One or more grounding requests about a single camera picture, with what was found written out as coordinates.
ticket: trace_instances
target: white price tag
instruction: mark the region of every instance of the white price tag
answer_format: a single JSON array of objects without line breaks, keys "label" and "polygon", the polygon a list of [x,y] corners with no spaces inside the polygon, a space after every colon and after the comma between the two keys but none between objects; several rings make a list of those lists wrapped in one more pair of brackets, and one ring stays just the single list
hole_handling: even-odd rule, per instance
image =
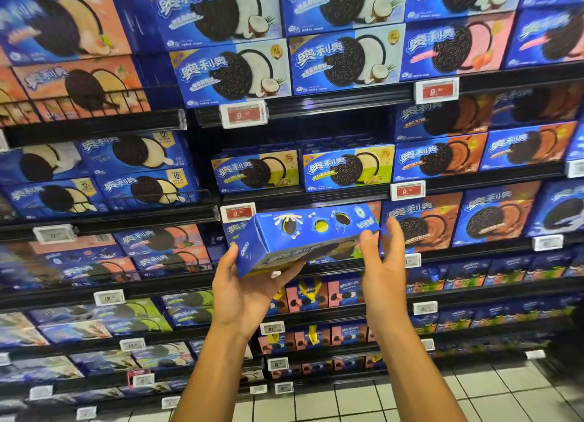
[{"label": "white price tag", "polygon": [[98,414],[97,407],[81,407],[77,408],[76,420],[94,419]]},{"label": "white price tag", "polygon": [[584,176],[584,159],[566,162],[566,177],[580,178]]},{"label": "white price tag", "polygon": [[548,234],[536,236],[531,240],[533,251],[557,250],[564,247],[563,234]]},{"label": "white price tag", "polygon": [[255,213],[255,202],[223,205],[221,207],[221,221],[223,223],[241,222],[251,219]]},{"label": "white price tag", "polygon": [[251,395],[264,395],[267,393],[267,385],[252,385],[249,387],[249,394]]},{"label": "white price tag", "polygon": [[392,201],[426,197],[426,181],[399,182],[390,185]]},{"label": "white price tag", "polygon": [[422,255],[411,253],[405,255],[405,268],[416,268],[422,266]]},{"label": "white price tag", "polygon": [[267,360],[268,371],[287,370],[289,367],[287,357],[274,357]]},{"label": "white price tag", "polygon": [[280,320],[278,322],[266,322],[259,324],[259,330],[262,336],[267,336],[272,333],[285,333],[286,327],[284,326],[284,321]]},{"label": "white price tag", "polygon": [[263,125],[267,123],[268,117],[266,101],[263,99],[222,104],[219,106],[219,114],[221,115],[223,128]]},{"label": "white price tag", "polygon": [[29,400],[48,399],[51,396],[53,396],[52,385],[34,386],[29,391]]},{"label": "white price tag", "polygon": [[10,360],[10,353],[0,353],[0,367],[6,367],[11,363],[12,361]]},{"label": "white price tag", "polygon": [[294,393],[294,382],[276,383],[274,389],[275,389],[277,395],[285,395],[286,393]]},{"label": "white price tag", "polygon": [[431,300],[429,302],[418,302],[413,304],[413,315],[428,315],[438,312],[438,302]]},{"label": "white price tag", "polygon": [[70,223],[33,227],[33,233],[39,244],[64,244],[77,239],[75,230]]},{"label": "white price tag", "polygon": [[180,400],[180,396],[169,396],[162,398],[162,409],[163,410],[172,410],[173,408],[178,407]]},{"label": "white price tag", "polygon": [[4,134],[4,129],[0,129],[0,153],[6,153],[10,151],[10,146],[6,140],[6,135]]},{"label": "white price tag", "polygon": [[458,76],[416,81],[413,87],[416,105],[458,99],[459,83],[460,79]]},{"label": "white price tag", "polygon": [[421,342],[422,345],[424,345],[426,351],[434,351],[436,349],[436,346],[434,345],[434,339],[421,339]]},{"label": "white price tag", "polygon": [[137,337],[136,339],[122,339],[120,341],[120,348],[123,352],[143,350],[146,348],[146,341],[143,337]]},{"label": "white price tag", "polygon": [[154,385],[154,373],[132,377],[132,385],[135,388]]},{"label": "white price tag", "polygon": [[528,361],[533,361],[535,359],[545,359],[545,352],[543,350],[532,350],[526,351],[525,356]]},{"label": "white price tag", "polygon": [[126,302],[123,290],[97,291],[93,293],[95,305],[102,307],[104,305],[118,305]]},{"label": "white price tag", "polygon": [[249,345],[245,345],[244,359],[253,359],[252,350]]}]

